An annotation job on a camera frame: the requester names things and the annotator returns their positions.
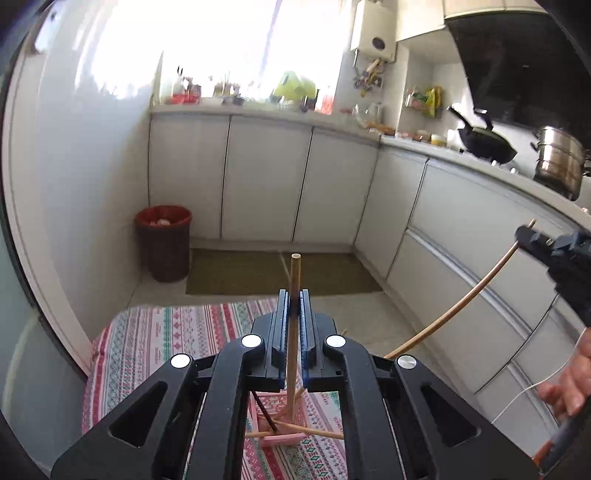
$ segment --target water heater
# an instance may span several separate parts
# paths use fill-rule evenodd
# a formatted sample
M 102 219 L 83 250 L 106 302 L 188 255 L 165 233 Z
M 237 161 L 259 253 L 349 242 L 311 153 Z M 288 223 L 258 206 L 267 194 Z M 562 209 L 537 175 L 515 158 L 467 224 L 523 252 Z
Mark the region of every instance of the water heater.
M 380 3 L 361 0 L 357 4 L 351 50 L 372 58 L 394 61 L 396 56 L 396 14 Z

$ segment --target human hand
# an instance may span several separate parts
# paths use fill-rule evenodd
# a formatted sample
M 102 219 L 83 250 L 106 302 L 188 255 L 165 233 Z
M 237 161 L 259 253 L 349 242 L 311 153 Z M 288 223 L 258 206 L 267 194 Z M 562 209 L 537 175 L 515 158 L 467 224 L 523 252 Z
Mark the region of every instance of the human hand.
M 552 406 L 560 423 L 581 411 L 591 395 L 591 328 L 585 330 L 568 366 L 557 384 L 546 381 L 538 387 L 538 395 Z

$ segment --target red trash can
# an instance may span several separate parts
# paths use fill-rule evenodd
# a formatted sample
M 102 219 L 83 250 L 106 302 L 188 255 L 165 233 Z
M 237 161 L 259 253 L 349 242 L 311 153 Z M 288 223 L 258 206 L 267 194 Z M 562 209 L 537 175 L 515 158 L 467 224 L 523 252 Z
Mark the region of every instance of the red trash can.
M 193 215 L 184 207 L 149 207 L 135 216 L 142 263 L 159 282 L 189 274 L 189 226 Z

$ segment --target green mat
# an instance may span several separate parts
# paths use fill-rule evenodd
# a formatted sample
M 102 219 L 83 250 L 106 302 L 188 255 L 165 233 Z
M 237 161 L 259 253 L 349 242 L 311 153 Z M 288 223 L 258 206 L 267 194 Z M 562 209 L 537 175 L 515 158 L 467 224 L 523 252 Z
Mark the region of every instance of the green mat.
M 275 295 L 288 288 L 291 254 L 194 249 L 188 295 Z M 302 254 L 301 287 L 311 295 L 381 291 L 353 254 Z

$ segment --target pan handle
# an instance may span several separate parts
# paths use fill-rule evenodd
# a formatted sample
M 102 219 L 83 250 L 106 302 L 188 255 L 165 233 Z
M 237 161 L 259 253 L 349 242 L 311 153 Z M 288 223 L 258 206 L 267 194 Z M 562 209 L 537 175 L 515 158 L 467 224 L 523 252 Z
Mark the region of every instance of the pan handle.
M 486 122 L 487 130 L 492 130 L 492 121 L 491 117 L 488 116 L 488 110 L 481 110 L 480 108 L 475 108 L 474 113 Z
M 464 124 L 465 124 L 465 127 L 464 127 L 464 129 L 465 129 L 465 130 L 467 130 L 467 131 L 469 131 L 469 132 L 471 132 L 471 131 L 472 131 L 472 126 L 470 125 L 470 123 L 468 123 L 468 120 L 466 120 L 466 119 L 464 118 L 464 116 L 463 116 L 463 115 L 462 115 L 460 112 L 458 112 L 458 111 L 457 111 L 457 110 L 456 110 L 456 109 L 455 109 L 453 106 L 451 106 L 451 105 L 450 105 L 449 107 L 447 107 L 447 111 L 448 111 L 448 112 L 450 112 L 450 113 L 453 113 L 453 114 L 454 114 L 456 117 L 458 117 L 458 118 L 459 118 L 459 119 L 460 119 L 462 122 L 464 122 Z

